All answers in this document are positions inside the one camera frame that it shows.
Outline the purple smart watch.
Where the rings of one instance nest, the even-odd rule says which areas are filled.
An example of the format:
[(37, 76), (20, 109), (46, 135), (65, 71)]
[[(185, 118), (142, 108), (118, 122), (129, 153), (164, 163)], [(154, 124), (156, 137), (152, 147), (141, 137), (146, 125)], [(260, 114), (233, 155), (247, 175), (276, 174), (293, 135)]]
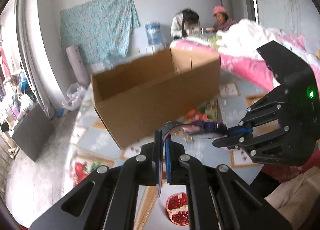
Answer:
[[(184, 124), (177, 121), (170, 121), (165, 123), (161, 128), (164, 131), (165, 140), (170, 137), (171, 133), (178, 130), (183, 132), (188, 136), (206, 136), (209, 139), (213, 139), (217, 136), (222, 136), (226, 133), (226, 127), (222, 123), (216, 121), (197, 121), (192, 122), (189, 124)], [(163, 167), (166, 168), (166, 160), (165, 160), (165, 146), (163, 145)], [(219, 168), (210, 168), (204, 166), (200, 162), (200, 179), (199, 183), (192, 185), (191, 182), (187, 182), (185, 185), (189, 186), (191, 190), (191, 197), (195, 197), (198, 192), (203, 190), (210, 190), (212, 189), (213, 192), (219, 192), (223, 189), (223, 181), (224, 178), (222, 177), (222, 173), (219, 171)]]

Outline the brown cardboard box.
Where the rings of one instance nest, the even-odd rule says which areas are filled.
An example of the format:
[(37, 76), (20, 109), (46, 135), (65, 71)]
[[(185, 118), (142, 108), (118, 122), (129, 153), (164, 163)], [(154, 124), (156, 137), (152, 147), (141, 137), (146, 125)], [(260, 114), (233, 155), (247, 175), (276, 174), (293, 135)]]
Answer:
[(91, 76), (96, 112), (121, 149), (219, 91), (218, 53), (164, 49)]

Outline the pink white quilt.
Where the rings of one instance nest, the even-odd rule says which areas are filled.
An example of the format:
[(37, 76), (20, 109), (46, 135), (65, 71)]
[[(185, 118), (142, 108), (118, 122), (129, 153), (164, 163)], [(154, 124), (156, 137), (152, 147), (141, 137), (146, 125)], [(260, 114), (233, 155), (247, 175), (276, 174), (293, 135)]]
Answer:
[(226, 32), (218, 31), (217, 34), (209, 36), (192, 35), (186, 39), (175, 40), (170, 48), (220, 54), (222, 69), (270, 91), (280, 83), (267, 68), (257, 49), (271, 41), (279, 43), (308, 63), (319, 84), (319, 44), (314, 44), (315, 48), (310, 49), (311, 41), (302, 35), (265, 28), (248, 19), (240, 20)]

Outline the white plastic bag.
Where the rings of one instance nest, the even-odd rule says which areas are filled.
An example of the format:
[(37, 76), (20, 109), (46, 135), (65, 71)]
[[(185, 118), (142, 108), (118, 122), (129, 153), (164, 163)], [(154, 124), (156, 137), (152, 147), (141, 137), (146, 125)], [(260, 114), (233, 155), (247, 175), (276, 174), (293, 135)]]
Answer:
[(78, 109), (86, 95), (86, 88), (78, 82), (71, 84), (67, 90), (67, 99), (62, 102), (63, 108), (69, 111)]

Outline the person in pink hat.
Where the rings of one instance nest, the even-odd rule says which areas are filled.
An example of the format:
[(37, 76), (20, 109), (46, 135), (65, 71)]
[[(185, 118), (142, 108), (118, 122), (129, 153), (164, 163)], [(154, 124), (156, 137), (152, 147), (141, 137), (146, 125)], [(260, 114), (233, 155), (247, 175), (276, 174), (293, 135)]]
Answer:
[(213, 33), (228, 31), (232, 25), (236, 24), (236, 22), (228, 16), (227, 10), (223, 6), (215, 6), (213, 8), (213, 17), (216, 18), (216, 21), (213, 27), (209, 29), (209, 31)]

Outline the dark grey cabinet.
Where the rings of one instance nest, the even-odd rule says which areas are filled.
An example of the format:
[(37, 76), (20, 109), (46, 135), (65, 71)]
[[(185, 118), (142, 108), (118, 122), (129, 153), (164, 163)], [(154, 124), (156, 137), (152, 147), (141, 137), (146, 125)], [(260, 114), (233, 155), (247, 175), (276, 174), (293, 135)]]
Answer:
[(11, 138), (35, 162), (54, 129), (41, 106), (36, 104), (14, 127)]

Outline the pink rolled mat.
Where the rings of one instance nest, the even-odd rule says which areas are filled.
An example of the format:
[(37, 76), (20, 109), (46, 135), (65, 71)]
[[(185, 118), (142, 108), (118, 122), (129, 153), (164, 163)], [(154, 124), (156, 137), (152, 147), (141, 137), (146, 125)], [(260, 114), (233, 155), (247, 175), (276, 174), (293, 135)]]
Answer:
[(84, 63), (82, 62), (78, 46), (71, 45), (67, 47), (66, 53), (78, 83), (81, 86), (88, 88), (90, 79), (85, 69)]

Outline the person in white jacket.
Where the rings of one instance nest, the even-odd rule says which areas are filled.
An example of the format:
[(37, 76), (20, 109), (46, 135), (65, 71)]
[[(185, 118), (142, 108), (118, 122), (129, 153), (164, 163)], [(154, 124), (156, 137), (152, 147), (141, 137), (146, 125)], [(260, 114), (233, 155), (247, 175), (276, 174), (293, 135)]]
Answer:
[(200, 21), (197, 12), (185, 8), (174, 16), (170, 30), (170, 35), (174, 40), (186, 38), (199, 32)]

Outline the blue water bottle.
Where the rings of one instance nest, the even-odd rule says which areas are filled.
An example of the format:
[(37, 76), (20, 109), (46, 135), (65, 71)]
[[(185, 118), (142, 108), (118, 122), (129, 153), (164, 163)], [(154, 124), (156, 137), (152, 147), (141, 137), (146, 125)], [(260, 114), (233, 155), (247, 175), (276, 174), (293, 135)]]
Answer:
[(159, 22), (148, 22), (145, 24), (145, 31), (149, 46), (160, 45), (163, 42), (161, 25)]

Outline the teal floral wall cloth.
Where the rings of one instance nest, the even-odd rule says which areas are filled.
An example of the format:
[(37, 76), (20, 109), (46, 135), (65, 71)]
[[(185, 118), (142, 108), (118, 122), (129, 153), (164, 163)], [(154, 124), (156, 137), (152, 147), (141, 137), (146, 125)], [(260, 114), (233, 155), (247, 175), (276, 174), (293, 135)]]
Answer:
[(60, 12), (62, 48), (78, 46), (85, 65), (115, 65), (129, 52), (140, 26), (134, 0), (91, 0)]

